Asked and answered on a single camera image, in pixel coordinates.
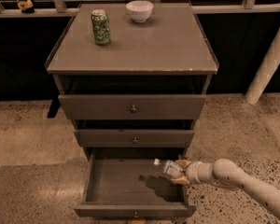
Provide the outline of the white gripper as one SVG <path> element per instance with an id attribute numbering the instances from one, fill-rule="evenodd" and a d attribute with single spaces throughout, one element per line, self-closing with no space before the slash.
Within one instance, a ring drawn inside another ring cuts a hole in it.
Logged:
<path id="1" fill-rule="evenodd" d="M 199 167 L 202 164 L 200 161 L 176 160 L 175 163 L 186 169 L 186 176 L 179 178 L 171 178 L 174 184 L 178 185 L 199 185 L 201 180 L 199 178 Z"/>

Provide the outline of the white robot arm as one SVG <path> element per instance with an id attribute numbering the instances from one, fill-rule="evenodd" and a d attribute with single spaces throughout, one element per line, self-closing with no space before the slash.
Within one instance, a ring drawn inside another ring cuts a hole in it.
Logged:
<path id="1" fill-rule="evenodd" d="M 176 184 L 210 184 L 229 190 L 241 189 L 280 220 L 280 189 L 247 174 L 234 162 L 219 159 L 201 161 L 168 161 L 163 170 Z"/>

